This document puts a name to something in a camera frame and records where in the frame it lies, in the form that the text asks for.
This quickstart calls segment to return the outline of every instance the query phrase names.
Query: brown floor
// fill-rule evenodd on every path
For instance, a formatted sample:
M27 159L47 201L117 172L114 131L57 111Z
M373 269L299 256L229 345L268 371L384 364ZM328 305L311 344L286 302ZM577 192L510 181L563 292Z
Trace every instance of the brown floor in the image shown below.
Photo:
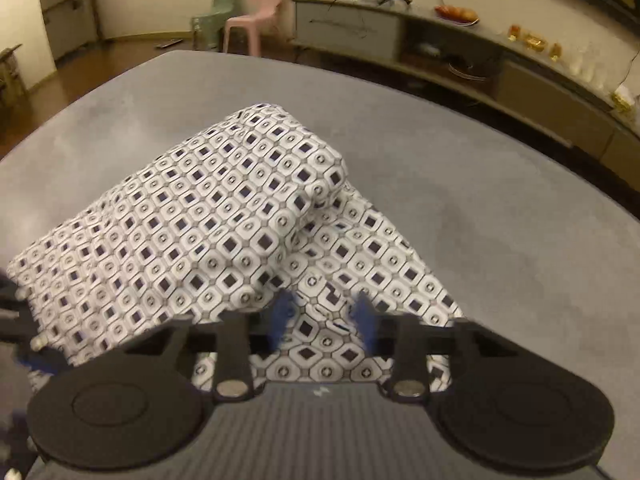
M159 43L162 40L113 41L85 47L57 63L58 71L19 104L10 110L0 108L0 158L53 115L108 80L170 50L191 49L190 40L165 50L155 48ZM264 57L293 60L291 49L264 43ZM241 38L232 46L236 54L246 51Z

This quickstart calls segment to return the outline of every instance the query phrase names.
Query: tabletop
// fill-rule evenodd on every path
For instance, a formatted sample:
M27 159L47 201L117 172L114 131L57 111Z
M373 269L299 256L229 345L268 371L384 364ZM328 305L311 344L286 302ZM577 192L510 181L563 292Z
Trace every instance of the tabletop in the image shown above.
M640 224L545 156L400 91L320 69L164 54L47 121L0 162L0 265L174 144L258 102L339 150L350 180L492 330L600 387L601 464L640 470Z

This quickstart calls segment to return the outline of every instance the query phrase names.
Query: chair leg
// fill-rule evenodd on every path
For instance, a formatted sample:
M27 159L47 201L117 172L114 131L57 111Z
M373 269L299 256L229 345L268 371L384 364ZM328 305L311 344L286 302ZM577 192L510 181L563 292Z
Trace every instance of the chair leg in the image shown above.
M249 36L249 56L260 57L260 33L258 27L247 27Z
M231 27L225 25L225 41L223 43L222 52L229 52L229 36L231 35Z

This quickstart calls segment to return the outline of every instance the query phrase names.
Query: patterned cloth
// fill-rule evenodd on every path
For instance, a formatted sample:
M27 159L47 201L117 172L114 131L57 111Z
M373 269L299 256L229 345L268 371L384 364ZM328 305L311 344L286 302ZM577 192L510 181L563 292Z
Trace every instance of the patterned cloth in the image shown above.
M381 311L443 326L462 314L391 222L346 180L339 153L277 105L227 117L127 177L16 256L52 346L80 365L176 314L216 321L262 307L279 288L300 312L279 352L252 356L256 384L384 381L349 310L365 291ZM428 359L432 390L449 381ZM193 382L207 390L215 354ZM32 374L34 388L44 377Z

